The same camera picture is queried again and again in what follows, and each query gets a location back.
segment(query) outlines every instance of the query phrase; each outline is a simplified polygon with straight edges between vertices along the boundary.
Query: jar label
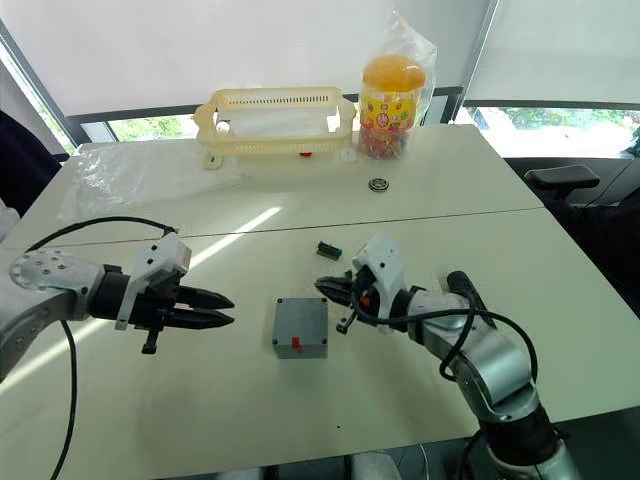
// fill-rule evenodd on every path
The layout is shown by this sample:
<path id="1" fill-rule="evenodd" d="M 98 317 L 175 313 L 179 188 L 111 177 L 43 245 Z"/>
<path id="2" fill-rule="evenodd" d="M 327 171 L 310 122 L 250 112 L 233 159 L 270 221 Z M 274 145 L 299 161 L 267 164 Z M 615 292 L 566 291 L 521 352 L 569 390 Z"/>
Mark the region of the jar label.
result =
<path id="1" fill-rule="evenodd" d="M 384 132 L 401 132 L 413 126 L 416 103 L 411 99 L 393 98 L 385 95 L 384 100 L 370 96 L 360 102 L 360 125 Z"/>

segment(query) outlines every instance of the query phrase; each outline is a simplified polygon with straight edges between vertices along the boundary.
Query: yellow lid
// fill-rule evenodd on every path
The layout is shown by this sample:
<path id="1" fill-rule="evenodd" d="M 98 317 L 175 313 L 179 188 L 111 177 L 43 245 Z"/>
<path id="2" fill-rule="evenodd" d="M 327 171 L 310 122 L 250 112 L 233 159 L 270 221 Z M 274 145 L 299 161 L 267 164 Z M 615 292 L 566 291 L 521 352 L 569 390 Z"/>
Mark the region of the yellow lid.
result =
<path id="1" fill-rule="evenodd" d="M 422 88 L 427 72 L 414 60 L 404 55 L 381 55 L 369 62 L 362 81 L 381 92 L 410 92 Z"/>

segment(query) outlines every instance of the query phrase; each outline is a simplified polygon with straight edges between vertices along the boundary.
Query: greenery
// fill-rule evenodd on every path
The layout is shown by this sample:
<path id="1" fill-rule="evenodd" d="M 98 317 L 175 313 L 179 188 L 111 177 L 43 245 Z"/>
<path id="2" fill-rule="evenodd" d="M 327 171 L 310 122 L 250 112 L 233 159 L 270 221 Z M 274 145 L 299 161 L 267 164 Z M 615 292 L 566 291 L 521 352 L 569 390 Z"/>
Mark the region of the greenery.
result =
<path id="1" fill-rule="evenodd" d="M 109 122 L 109 125 L 121 142 L 175 138 L 182 135 L 182 125 L 176 116 L 117 120 Z"/>
<path id="2" fill-rule="evenodd" d="M 640 124 L 640 111 L 591 110 L 580 108 L 501 108 L 518 129 L 535 129 L 550 126 L 589 128 L 598 123 L 612 123 L 633 128 L 629 124 Z"/>
<path id="3" fill-rule="evenodd" d="M 47 110 L 42 103 L 37 103 L 37 110 L 40 114 L 40 118 L 42 118 L 45 125 L 49 127 L 49 130 L 51 130 L 53 136 L 56 137 L 56 140 L 60 142 L 64 151 L 71 155 L 75 150 L 75 147 L 73 146 L 73 143 L 71 143 L 67 134 L 64 133 L 64 130 L 62 130 L 62 127 L 60 127 L 60 124 L 53 118 L 53 115 L 51 115 L 49 110 Z"/>

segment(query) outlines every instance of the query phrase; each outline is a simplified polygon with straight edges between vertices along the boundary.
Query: window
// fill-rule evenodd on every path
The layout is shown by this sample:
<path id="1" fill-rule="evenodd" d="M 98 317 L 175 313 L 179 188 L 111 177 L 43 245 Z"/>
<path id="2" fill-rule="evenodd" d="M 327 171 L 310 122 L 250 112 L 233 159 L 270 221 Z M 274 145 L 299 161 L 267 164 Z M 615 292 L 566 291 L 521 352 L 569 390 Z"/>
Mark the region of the window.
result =
<path id="1" fill-rule="evenodd" d="M 191 115 L 112 120 L 109 126 L 121 142 L 195 138 L 198 133 L 198 126 Z"/>
<path id="2" fill-rule="evenodd" d="M 630 145 L 640 110 L 467 106 L 456 123 L 475 124 L 503 157 L 606 157 Z"/>
<path id="3" fill-rule="evenodd" d="M 64 148 L 65 151 L 69 154 L 73 153 L 75 147 L 71 142 L 71 139 L 66 135 L 66 133 L 64 133 L 64 130 L 56 121 L 54 115 L 49 111 L 40 97 L 36 94 L 31 84 L 27 81 L 26 78 L 23 77 L 22 72 L 2 43 L 0 43 L 0 61 L 4 64 L 11 77 L 13 77 L 15 82 L 18 84 L 18 87 L 20 88 L 24 96 L 27 97 L 29 103 L 31 103 L 31 106 L 33 106 L 36 112 L 38 112 L 38 115 L 40 115 L 42 121 L 49 128 L 49 130 L 51 130 L 53 136 L 56 137 L 56 140 L 58 140 L 60 145 L 62 145 L 62 148 Z"/>

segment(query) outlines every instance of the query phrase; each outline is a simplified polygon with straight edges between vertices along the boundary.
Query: small gray box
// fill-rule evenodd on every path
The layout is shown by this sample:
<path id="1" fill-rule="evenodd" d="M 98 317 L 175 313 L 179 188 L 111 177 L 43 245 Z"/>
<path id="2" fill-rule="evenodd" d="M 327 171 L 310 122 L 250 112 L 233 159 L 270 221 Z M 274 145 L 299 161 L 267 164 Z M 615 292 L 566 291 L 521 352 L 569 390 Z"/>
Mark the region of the small gray box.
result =
<path id="1" fill-rule="evenodd" d="M 279 298 L 273 349 L 279 358 L 324 358 L 329 346 L 326 298 Z"/>

